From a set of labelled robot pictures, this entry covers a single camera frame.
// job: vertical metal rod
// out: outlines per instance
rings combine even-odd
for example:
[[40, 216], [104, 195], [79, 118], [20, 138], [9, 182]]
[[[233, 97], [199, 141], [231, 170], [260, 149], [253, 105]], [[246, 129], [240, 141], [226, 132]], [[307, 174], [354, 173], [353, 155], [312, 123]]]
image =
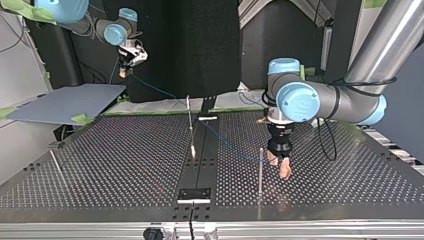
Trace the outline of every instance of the vertical metal rod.
[[57, 170], [62, 174], [62, 170], [60, 169], [59, 162], [57, 161], [56, 155], [54, 154], [53, 149], [50, 149], [50, 155], [53, 158], [54, 165], [56, 165]]
[[191, 155], [192, 155], [193, 159], [195, 159], [196, 158], [196, 149], [194, 148], [194, 133], [193, 133], [193, 120], [192, 120], [192, 117], [191, 117], [190, 96], [187, 96], [186, 103], [187, 103], [188, 121], [189, 121], [190, 137], [191, 137], [191, 144], [190, 144]]
[[263, 164], [264, 164], [264, 149], [259, 149], [259, 197], [262, 196], [262, 179], [263, 179]]
[[54, 165], [56, 166], [57, 171], [59, 172], [63, 183], [65, 184], [65, 187], [68, 188], [68, 184], [66, 183], [65, 176], [63, 175], [62, 169], [60, 168], [60, 165], [59, 165], [59, 161], [57, 161], [56, 154], [54, 153], [53, 149], [50, 149], [50, 155], [52, 156]]

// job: metal bracket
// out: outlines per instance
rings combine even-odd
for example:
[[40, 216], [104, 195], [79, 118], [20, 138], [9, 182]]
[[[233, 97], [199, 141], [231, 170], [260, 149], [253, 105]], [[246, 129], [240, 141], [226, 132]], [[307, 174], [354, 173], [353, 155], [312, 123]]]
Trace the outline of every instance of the metal bracket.
[[178, 204], [209, 204], [211, 203], [211, 189], [181, 189], [177, 202]]

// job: gray plate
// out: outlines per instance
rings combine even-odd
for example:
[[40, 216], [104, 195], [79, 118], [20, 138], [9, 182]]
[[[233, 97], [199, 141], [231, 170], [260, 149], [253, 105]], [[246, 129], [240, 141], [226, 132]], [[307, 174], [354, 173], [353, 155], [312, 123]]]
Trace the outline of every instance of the gray plate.
[[58, 151], [62, 172], [47, 155], [0, 188], [0, 222], [171, 220], [187, 119], [101, 118]]
[[[203, 158], [217, 159], [218, 166], [205, 168], [199, 175], [199, 188], [214, 189], [213, 203], [204, 207], [209, 211], [200, 209], [199, 220], [424, 218], [424, 178], [356, 127], [338, 123], [331, 123], [337, 161], [325, 158], [317, 129], [299, 124], [291, 137], [292, 177], [281, 180], [279, 168], [265, 163], [259, 196], [259, 149], [266, 149], [270, 138], [266, 126], [256, 123], [262, 115], [227, 113], [218, 116], [219, 123], [211, 122], [222, 139], [218, 141], [214, 134], [207, 137], [212, 149]], [[332, 156], [325, 126], [322, 138]]]

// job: white wall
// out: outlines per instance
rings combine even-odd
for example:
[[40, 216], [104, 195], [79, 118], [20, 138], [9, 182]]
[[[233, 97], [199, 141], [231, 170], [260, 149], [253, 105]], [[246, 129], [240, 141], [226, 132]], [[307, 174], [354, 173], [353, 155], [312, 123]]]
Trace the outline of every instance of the white wall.
[[47, 152], [55, 124], [12, 122], [0, 127], [0, 184]]
[[[20, 35], [18, 18], [0, 14]], [[0, 50], [17, 40], [18, 37], [0, 18]], [[33, 48], [23, 43], [0, 53], [0, 108], [16, 106], [47, 93], [41, 74], [43, 66], [36, 59]], [[57, 127], [54, 124], [0, 120], [0, 184], [46, 153], [47, 146], [55, 141], [52, 131]]]
[[[18, 18], [4, 12], [0, 14], [20, 35], [22, 30]], [[11, 46], [17, 40], [18, 37], [0, 18], [0, 50]], [[16, 47], [0, 53], [0, 108], [43, 93], [47, 93], [47, 87], [32, 48], [19, 43]]]

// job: blue cable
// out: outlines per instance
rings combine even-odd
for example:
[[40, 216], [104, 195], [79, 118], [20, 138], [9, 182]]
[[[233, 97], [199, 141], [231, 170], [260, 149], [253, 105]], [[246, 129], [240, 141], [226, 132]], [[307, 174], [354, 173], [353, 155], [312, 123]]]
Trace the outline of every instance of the blue cable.
[[167, 95], [167, 96], [169, 96], [169, 97], [172, 97], [172, 98], [175, 98], [175, 99], [177, 99], [177, 96], [175, 96], [174, 94], [171, 94], [171, 93], [168, 93], [168, 92], [165, 92], [165, 91], [163, 91], [163, 90], [161, 90], [161, 89], [159, 89], [159, 88], [157, 88], [157, 87], [155, 87], [155, 86], [153, 86], [153, 85], [151, 85], [151, 84], [149, 84], [149, 83], [147, 83], [147, 82], [145, 82], [145, 81], [143, 81], [143, 80], [141, 80], [140, 78], [138, 78], [137, 76], [135, 76], [135, 75], [132, 75], [135, 79], [137, 79], [138, 81], [140, 81], [141, 83], [143, 83], [144, 85], [146, 85], [146, 86], [148, 86], [148, 87], [150, 87], [150, 88], [152, 88], [152, 89], [154, 89], [154, 90], [156, 90], [156, 91], [158, 91], [158, 92], [160, 92], [160, 93], [163, 93], [163, 94], [165, 94], [165, 95]]
[[[163, 94], [165, 94], [165, 95], [167, 95], [167, 96], [170, 96], [170, 97], [172, 97], [172, 98], [174, 98], [174, 99], [176, 99], [176, 100], [178, 100], [181, 104], [183, 104], [184, 106], [187, 106], [187, 105], [185, 105], [182, 101], [180, 101], [179, 99], [177, 99], [177, 97], [175, 96], [175, 95], [173, 95], [173, 94], [171, 94], [171, 93], [168, 93], [168, 92], [165, 92], [165, 91], [163, 91], [163, 90], [161, 90], [161, 89], [159, 89], [159, 88], [157, 88], [157, 87], [155, 87], [155, 86], [153, 86], [153, 85], [151, 85], [151, 84], [149, 84], [149, 83], [147, 83], [147, 82], [145, 82], [145, 81], [143, 81], [143, 80], [141, 80], [140, 78], [138, 78], [137, 76], [135, 76], [135, 75], [132, 75], [135, 79], [137, 79], [138, 81], [140, 81], [141, 83], [143, 83], [144, 85], [146, 85], [146, 86], [148, 86], [148, 87], [150, 87], [150, 88], [152, 88], [152, 89], [154, 89], [154, 90], [156, 90], [156, 91], [158, 91], [158, 92], [160, 92], [160, 93], [163, 93]], [[231, 151], [233, 151], [236, 155], [238, 155], [239, 157], [241, 157], [241, 158], [244, 158], [244, 159], [246, 159], [246, 160], [253, 160], [253, 161], [256, 161], [256, 162], [264, 162], [264, 163], [269, 163], [267, 160], [262, 160], [262, 159], [260, 159], [260, 158], [256, 158], [256, 157], [250, 157], [250, 156], [248, 156], [248, 155], [246, 155], [246, 154], [244, 154], [244, 153], [242, 153], [241, 151], [239, 151], [239, 150], [237, 150], [231, 143], [229, 143], [228, 142], [228, 140], [227, 139], [225, 139], [224, 137], [222, 137], [213, 127], [211, 127], [211, 126], [209, 126], [208, 124], [206, 124], [206, 123], [204, 123], [204, 122], [202, 122], [202, 121], [199, 121], [200, 123], [202, 123], [205, 127], [207, 127], [213, 134], [215, 134], [218, 138], [219, 138], [219, 140], [221, 140], [223, 143], [224, 143], [224, 145], [226, 146], [226, 148], [227, 149], [229, 149], [229, 150], [231, 150]]]
[[93, 8], [93, 9], [96, 9], [96, 10], [97, 10], [97, 11], [99, 11], [99, 12], [102, 12], [102, 13], [106, 14], [106, 12], [105, 12], [104, 10], [102, 10], [102, 9], [100, 9], [100, 8], [98, 8], [98, 7], [96, 7], [96, 6], [94, 6], [93, 4], [90, 4], [90, 7], [91, 7], [91, 8]]

